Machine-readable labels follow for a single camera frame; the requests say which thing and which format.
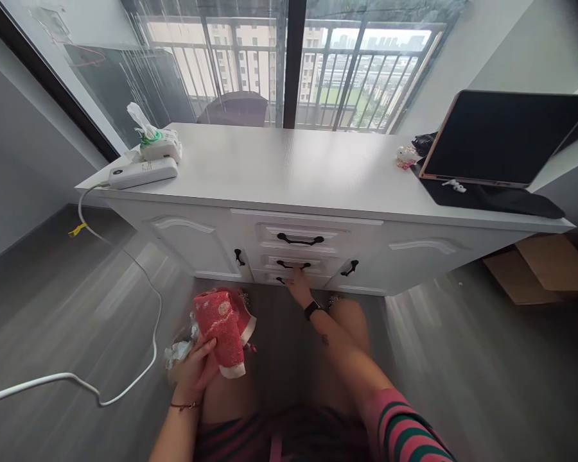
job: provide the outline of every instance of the charging cable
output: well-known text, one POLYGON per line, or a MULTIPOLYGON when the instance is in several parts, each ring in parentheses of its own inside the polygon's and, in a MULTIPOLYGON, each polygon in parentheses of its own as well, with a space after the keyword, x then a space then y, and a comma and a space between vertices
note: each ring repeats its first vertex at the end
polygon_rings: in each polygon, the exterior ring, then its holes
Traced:
POLYGON ((118 401, 120 398, 124 397, 124 395, 126 395, 130 391, 130 389, 133 388, 135 386, 135 384, 137 382, 139 382, 144 375, 146 375, 146 373, 150 370, 150 368, 153 366, 154 362, 156 361, 156 357, 157 357, 156 331, 159 327, 159 321, 161 320, 161 313, 162 313, 162 296, 161 296, 160 292, 158 292, 158 290, 156 290, 156 288, 154 288, 154 286, 152 285, 152 281, 150 280, 150 276, 147 274, 146 270, 143 269, 143 267, 137 262, 137 260, 135 260, 135 258, 132 255, 130 255, 123 248, 117 247, 116 245, 112 244, 111 242, 106 240, 101 235, 97 234, 90 226, 88 226, 88 224, 83 219, 83 214, 82 214, 83 198, 86 196, 86 194, 88 194, 93 189, 98 188, 98 187, 105 187, 105 186, 108 186, 108 184, 107 183, 100 183, 98 185, 94 185, 91 188, 88 188, 86 191, 84 191, 82 193, 82 195, 79 197, 79 202, 77 203, 77 213, 79 213, 79 218, 82 221, 82 224, 80 226, 78 226, 77 228, 75 228, 73 231, 71 231, 69 233, 69 235, 76 236, 79 233, 79 231, 81 231, 81 229, 85 228, 90 233, 94 234, 96 237, 101 239, 101 241, 103 241, 103 242, 111 245, 111 247, 116 248, 119 251, 125 253, 128 256, 128 258, 133 260, 133 262, 137 266, 139 266, 141 271, 143 271, 143 274, 146 276, 146 279, 148 280, 150 287, 152 288, 154 293, 159 297, 159 313, 156 317, 156 323, 154 324, 154 331, 152 332, 152 348, 153 348, 152 360, 150 361, 150 364, 148 364, 148 367, 146 367, 143 370, 143 372, 141 374, 139 374, 139 376, 133 381, 133 383, 131 383, 131 385, 127 386, 122 393, 120 393, 115 398, 110 399, 109 401, 101 401, 101 393, 94 386, 90 385, 88 382, 82 380, 81 378, 77 377, 75 374, 73 374, 71 372, 62 372, 62 373, 57 373, 57 374, 53 374, 53 375, 47 375, 46 377, 41 377, 39 379, 35 379, 35 380, 29 381, 29 382, 24 382, 22 384, 12 386, 10 388, 6 388, 6 389, 0 391, 0 400, 2 400, 4 398, 8 398, 10 396, 13 396, 16 393, 20 393, 22 391, 25 391, 27 389, 31 389, 31 388, 34 388, 34 387, 37 387, 40 385, 45 385, 45 384, 51 383, 51 382, 66 380, 66 381, 75 382, 78 385, 81 385, 81 387, 83 387, 84 389, 90 391, 91 393, 94 393, 96 395, 96 404, 98 407, 107 407, 107 406, 112 405, 116 401, 118 401))

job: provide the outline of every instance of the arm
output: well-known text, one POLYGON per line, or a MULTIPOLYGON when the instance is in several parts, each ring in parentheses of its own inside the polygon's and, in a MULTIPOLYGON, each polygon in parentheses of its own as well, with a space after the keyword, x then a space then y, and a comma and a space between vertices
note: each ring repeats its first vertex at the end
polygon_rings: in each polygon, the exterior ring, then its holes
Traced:
MULTIPOLYGON (((306 309, 313 297, 303 270, 293 269, 293 281, 287 286, 295 301, 306 309)), ((325 345, 325 355, 347 386, 362 415, 378 391, 394 388, 387 376, 345 330, 323 310, 316 310, 310 321, 325 345)))
POLYGON ((216 339, 198 345, 183 363, 174 366, 180 370, 171 403, 177 405, 198 403, 198 406, 182 411, 179 407, 169 408, 161 433, 150 454, 150 462, 193 460, 202 396, 206 386, 218 373, 216 361, 208 357, 215 346, 216 339))

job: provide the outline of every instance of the smartwatch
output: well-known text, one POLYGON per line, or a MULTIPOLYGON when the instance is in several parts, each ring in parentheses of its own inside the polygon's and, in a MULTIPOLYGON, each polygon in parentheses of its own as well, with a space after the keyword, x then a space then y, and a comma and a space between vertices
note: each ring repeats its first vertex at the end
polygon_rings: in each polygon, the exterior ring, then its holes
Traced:
POLYGON ((306 318, 306 321, 310 321, 310 316, 318 309, 323 310, 323 308, 313 300, 313 302, 304 310, 304 317, 306 318))

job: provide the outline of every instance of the red cloth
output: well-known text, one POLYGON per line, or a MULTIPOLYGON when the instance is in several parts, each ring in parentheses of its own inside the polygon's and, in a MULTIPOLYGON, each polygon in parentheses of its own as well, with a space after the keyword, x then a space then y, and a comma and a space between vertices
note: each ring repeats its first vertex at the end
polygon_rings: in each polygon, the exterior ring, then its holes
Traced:
POLYGON ((228 379, 244 375, 243 347, 255 330, 257 319, 249 313, 241 296, 224 287, 199 294, 195 297, 195 319, 204 341, 216 338, 214 355, 220 373, 228 379))

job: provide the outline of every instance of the yellow cable tie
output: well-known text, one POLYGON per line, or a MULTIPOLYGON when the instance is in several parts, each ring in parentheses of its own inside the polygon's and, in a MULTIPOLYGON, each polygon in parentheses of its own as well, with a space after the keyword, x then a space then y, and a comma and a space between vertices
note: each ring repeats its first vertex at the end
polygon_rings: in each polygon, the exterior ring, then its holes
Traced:
POLYGON ((73 231, 71 231, 69 233, 69 236, 71 237, 75 237, 76 235, 79 234, 79 231, 81 231, 82 229, 84 229, 88 224, 87 223, 82 223, 81 225, 79 225, 78 227, 76 227, 73 231))

